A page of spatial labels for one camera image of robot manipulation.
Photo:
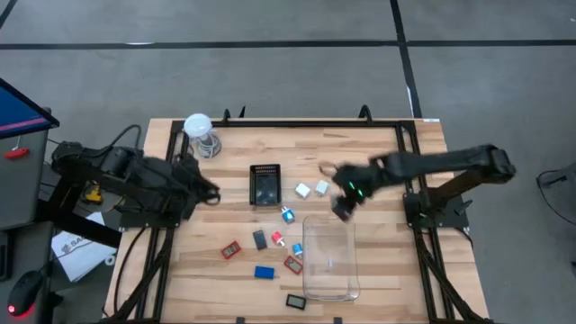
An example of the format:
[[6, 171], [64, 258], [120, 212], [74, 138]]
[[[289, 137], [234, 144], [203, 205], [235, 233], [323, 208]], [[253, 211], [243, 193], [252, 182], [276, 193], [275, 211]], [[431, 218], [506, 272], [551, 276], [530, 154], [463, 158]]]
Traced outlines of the clear plastic container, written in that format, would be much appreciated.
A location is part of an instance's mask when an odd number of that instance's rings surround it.
[[303, 292], [308, 299], [348, 302], [360, 295], [356, 225], [338, 217], [307, 217], [302, 223]]

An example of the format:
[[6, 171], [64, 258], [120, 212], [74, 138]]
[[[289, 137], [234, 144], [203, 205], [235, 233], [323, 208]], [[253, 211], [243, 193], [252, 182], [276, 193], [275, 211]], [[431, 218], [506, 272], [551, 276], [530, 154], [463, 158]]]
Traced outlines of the monitor with blue screen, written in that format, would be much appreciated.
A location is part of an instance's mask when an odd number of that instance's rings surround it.
[[59, 126], [51, 111], [38, 106], [0, 77], [0, 140]]

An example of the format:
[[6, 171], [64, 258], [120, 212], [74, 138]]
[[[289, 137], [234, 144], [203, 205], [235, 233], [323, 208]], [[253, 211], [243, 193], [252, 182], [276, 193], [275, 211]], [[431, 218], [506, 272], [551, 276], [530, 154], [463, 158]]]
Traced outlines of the grey cabinet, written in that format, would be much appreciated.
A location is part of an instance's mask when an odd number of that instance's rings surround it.
[[[35, 222], [48, 133], [44, 130], [0, 139], [0, 231]], [[4, 153], [16, 145], [30, 153], [17, 159], [5, 158]]]

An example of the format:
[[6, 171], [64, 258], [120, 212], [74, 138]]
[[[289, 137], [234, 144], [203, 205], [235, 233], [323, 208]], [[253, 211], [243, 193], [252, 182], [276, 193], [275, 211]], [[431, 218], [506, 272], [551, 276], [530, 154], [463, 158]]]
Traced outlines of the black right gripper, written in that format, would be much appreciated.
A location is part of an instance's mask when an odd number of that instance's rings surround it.
[[332, 177], [348, 200], [363, 203], [388, 185], [385, 156], [370, 157], [365, 166], [350, 164], [335, 166]]

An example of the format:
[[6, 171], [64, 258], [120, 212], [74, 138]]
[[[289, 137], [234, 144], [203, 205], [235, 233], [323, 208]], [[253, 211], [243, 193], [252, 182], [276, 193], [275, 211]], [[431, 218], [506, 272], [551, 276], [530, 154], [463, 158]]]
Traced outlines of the black mesh basket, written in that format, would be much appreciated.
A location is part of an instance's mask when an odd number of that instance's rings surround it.
[[249, 168], [249, 204], [275, 206], [282, 201], [281, 166], [252, 165]]

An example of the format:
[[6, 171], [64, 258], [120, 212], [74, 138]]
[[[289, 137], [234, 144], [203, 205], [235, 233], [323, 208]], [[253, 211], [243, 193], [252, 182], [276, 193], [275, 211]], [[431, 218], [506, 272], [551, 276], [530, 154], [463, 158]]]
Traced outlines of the black metal bar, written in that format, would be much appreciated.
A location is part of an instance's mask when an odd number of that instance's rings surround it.
[[37, 222], [50, 221], [60, 230], [110, 248], [117, 248], [121, 243], [122, 234], [118, 230], [89, 220], [87, 217], [79, 216], [70, 209], [51, 207], [48, 202], [43, 200], [37, 201], [35, 220]]

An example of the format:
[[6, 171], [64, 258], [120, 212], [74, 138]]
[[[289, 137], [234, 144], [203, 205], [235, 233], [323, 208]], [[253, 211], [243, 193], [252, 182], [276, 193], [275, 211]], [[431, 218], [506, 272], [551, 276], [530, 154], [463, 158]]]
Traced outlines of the black keyboard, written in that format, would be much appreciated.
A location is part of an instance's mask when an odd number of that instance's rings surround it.
[[14, 238], [10, 231], [0, 231], [0, 282], [12, 276], [14, 263]]

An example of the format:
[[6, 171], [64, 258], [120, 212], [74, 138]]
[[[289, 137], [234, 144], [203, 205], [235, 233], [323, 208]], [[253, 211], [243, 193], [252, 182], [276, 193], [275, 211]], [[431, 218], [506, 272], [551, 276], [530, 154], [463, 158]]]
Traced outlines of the white mushroom lamp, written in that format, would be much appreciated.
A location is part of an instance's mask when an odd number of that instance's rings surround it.
[[194, 113], [184, 120], [183, 130], [191, 140], [210, 141], [212, 121], [205, 114]]

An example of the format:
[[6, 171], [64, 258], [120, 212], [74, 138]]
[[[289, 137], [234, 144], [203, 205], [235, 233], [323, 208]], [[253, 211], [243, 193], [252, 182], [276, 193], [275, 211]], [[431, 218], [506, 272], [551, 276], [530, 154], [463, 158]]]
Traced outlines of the black digital display module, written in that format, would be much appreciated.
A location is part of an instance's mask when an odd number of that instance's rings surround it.
[[307, 299], [298, 295], [288, 294], [286, 297], [285, 305], [287, 307], [304, 311], [307, 305]]

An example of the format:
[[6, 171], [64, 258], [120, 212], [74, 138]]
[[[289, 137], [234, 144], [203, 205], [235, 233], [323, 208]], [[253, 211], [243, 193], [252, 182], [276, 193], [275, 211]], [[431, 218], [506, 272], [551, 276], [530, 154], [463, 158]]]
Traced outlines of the red digital display module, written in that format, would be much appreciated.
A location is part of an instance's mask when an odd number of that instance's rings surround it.
[[299, 275], [303, 270], [303, 265], [296, 258], [293, 258], [292, 256], [288, 256], [284, 260], [283, 264], [296, 275]]
[[238, 252], [241, 251], [241, 247], [239, 243], [234, 240], [230, 244], [228, 244], [225, 248], [223, 248], [220, 253], [225, 259], [230, 259], [231, 257], [235, 256]]

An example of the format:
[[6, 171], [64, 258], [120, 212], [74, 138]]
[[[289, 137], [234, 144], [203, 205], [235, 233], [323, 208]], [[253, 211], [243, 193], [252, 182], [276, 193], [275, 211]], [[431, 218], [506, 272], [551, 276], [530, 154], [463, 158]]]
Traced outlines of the yellow tool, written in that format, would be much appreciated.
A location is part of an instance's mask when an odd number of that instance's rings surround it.
[[98, 183], [90, 183], [84, 191], [84, 201], [87, 203], [100, 205], [104, 202], [101, 188]]

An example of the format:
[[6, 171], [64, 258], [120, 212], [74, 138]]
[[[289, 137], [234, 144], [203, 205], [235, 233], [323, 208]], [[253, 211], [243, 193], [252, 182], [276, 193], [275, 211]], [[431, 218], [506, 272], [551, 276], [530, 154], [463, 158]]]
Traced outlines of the black computer mouse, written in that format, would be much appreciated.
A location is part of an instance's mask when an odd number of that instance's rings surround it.
[[25, 315], [35, 303], [43, 276], [39, 270], [24, 273], [15, 283], [7, 300], [7, 312], [12, 317]]

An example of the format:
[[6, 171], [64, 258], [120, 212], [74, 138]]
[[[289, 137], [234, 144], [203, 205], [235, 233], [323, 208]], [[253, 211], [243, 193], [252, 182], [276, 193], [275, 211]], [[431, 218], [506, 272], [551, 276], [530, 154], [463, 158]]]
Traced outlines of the white printed paper bag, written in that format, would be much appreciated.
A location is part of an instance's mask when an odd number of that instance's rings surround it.
[[71, 283], [79, 281], [101, 263], [113, 266], [117, 253], [114, 247], [67, 231], [61, 231], [52, 238], [51, 248]]

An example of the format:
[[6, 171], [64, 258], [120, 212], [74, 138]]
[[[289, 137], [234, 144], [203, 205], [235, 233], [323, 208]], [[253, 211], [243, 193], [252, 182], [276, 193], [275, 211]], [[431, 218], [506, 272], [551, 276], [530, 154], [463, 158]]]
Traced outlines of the black metal table frame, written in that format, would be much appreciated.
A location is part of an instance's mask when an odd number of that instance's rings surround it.
[[[395, 186], [379, 192], [355, 214], [355, 248], [360, 295], [353, 301], [308, 301], [305, 310], [285, 305], [303, 292], [302, 276], [284, 265], [289, 246], [257, 250], [253, 232], [279, 231], [291, 245], [302, 239], [302, 222], [327, 217], [327, 196], [299, 197], [299, 183], [320, 180], [320, 162], [363, 164], [370, 156], [399, 148], [424, 153], [446, 149], [435, 120], [232, 118], [215, 125], [223, 148], [201, 161], [216, 183], [220, 204], [199, 206], [175, 231], [166, 275], [161, 319], [165, 323], [425, 323], [442, 316], [444, 302], [435, 278], [423, 272], [414, 235]], [[249, 168], [281, 166], [282, 201], [249, 204]], [[282, 207], [295, 222], [286, 224]], [[225, 259], [221, 250], [236, 240], [241, 251]], [[256, 266], [274, 268], [274, 279], [254, 277]]]

